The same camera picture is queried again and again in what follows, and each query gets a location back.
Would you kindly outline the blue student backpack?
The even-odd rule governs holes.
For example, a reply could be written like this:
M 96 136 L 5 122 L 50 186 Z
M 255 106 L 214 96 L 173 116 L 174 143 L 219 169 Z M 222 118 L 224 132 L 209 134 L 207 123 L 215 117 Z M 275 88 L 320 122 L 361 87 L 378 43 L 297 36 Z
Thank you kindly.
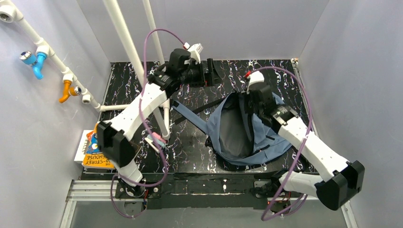
M 255 114 L 245 113 L 244 101 L 242 93 L 232 92 L 194 110 L 177 100 L 170 104 L 182 115 L 175 124 L 188 120 L 207 136 L 205 146 L 232 165 L 260 165 L 286 153 L 292 144 Z

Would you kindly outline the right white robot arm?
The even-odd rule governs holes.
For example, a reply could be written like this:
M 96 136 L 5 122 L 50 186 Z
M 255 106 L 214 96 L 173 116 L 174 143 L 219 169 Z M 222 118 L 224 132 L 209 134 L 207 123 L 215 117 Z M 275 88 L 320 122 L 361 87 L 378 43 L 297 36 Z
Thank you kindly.
M 277 104 L 270 86 L 254 83 L 246 90 L 247 111 L 257 117 L 292 146 L 298 148 L 318 174 L 282 170 L 270 178 L 276 193 L 283 191 L 311 195 L 330 210 L 337 210 L 358 194 L 363 187 L 365 167 L 349 161 L 327 146 L 286 104 Z

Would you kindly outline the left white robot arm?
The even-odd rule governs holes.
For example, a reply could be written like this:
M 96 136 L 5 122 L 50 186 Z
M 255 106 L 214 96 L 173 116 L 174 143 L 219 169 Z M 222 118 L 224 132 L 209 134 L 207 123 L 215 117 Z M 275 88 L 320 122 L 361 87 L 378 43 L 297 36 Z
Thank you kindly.
M 137 129 L 149 129 L 146 118 L 166 102 L 182 85 L 189 87 L 214 86 L 222 83 L 224 73 L 207 59 L 206 68 L 199 60 L 199 52 L 176 48 L 169 61 L 148 76 L 148 82 L 130 105 L 109 122 L 97 125 L 97 142 L 100 151 L 117 169 L 118 175 L 128 185 L 154 187 L 162 183 L 142 183 L 143 175 L 134 160 L 135 149 L 130 144 Z

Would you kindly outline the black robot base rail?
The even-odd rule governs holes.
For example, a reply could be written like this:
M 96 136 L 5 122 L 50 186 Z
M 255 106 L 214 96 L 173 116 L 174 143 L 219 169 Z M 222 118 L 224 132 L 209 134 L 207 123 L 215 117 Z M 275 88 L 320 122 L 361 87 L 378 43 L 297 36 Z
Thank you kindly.
M 147 209 L 253 208 L 265 209 L 267 199 L 251 193 L 258 181 L 267 182 L 274 172 L 170 173 L 148 190 Z

